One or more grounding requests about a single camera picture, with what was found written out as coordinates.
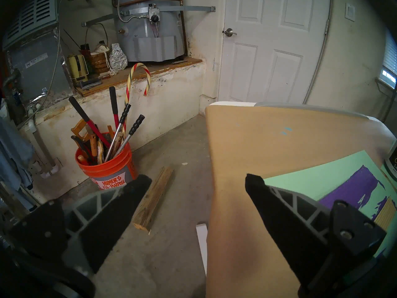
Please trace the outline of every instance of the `label sticker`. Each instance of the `label sticker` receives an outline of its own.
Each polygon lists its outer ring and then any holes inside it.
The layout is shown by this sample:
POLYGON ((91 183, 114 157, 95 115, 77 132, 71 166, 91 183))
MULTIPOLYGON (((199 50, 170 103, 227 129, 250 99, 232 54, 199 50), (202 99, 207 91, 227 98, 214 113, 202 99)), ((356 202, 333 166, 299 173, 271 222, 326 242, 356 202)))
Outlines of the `label sticker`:
POLYGON ((108 180, 100 181, 100 180, 95 180, 93 178, 91 178, 91 179, 95 184, 98 184, 99 188, 101 188, 102 190, 120 187, 120 186, 124 186, 127 184, 125 182, 125 172, 117 175, 116 177, 108 179, 108 180))
POLYGON ((32 59, 31 61, 27 62, 25 64, 26 68, 29 68, 30 66, 33 66, 34 64, 38 63, 39 61, 45 60, 48 57, 47 53, 43 53, 42 55, 32 59))

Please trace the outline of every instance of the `candy cane decoration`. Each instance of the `candy cane decoration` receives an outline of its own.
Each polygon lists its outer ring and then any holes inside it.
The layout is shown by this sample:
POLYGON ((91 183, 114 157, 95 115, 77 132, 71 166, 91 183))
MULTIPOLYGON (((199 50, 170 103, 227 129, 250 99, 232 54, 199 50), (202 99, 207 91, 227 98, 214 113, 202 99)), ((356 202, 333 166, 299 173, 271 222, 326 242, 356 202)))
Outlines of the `candy cane decoration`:
MULTIPOLYGON (((127 89, 126 89, 126 92, 125 92, 124 108, 125 108, 125 105, 126 105, 127 103, 129 103, 129 95, 130 95, 130 92, 131 92, 132 75, 134 74, 134 71, 135 71, 138 67, 142 67, 142 68, 143 68, 143 70, 146 72, 146 77, 147 77, 147 80, 148 80, 148 83, 146 84, 145 92, 144 92, 143 94, 146 96, 146 95, 147 95, 147 92, 149 91, 149 88, 150 88, 150 72, 149 72, 149 69, 148 69, 144 64, 142 64, 142 63, 136 63, 136 64, 134 65, 134 67, 131 68, 131 72, 129 73, 129 76, 128 76, 128 80, 127 80, 127 89)), ((123 133, 124 133, 124 136, 125 136, 125 131, 126 131, 126 129, 127 129, 127 119, 124 121, 124 125, 123 125, 123 133)))

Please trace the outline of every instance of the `window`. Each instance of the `window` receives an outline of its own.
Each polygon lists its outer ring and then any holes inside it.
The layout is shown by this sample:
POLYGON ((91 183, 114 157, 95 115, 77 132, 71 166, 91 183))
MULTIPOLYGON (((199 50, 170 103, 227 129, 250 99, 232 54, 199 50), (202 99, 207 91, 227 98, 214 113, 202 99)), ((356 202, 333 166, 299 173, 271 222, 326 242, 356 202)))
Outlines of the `window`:
POLYGON ((383 58, 383 67, 379 78, 390 85, 392 88, 396 85, 397 78, 397 45, 390 34, 386 30, 386 48, 385 57, 383 58))

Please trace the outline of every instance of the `wall plate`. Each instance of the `wall plate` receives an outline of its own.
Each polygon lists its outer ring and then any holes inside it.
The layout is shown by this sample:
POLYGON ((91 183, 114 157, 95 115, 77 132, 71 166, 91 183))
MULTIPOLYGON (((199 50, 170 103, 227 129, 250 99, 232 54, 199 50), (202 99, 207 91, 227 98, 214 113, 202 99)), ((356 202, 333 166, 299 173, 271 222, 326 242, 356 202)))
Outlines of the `wall plate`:
POLYGON ((356 21, 356 8, 349 3, 346 3, 345 18, 356 21))

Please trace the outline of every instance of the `paint can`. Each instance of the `paint can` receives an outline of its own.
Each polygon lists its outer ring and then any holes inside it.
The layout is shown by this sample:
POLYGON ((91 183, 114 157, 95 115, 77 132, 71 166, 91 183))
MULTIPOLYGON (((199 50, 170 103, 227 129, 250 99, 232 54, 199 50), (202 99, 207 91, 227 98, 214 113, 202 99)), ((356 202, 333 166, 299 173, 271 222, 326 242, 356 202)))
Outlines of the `paint can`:
POLYGON ((397 141, 391 148, 388 156, 385 159, 384 164, 391 178, 397 181, 397 141))

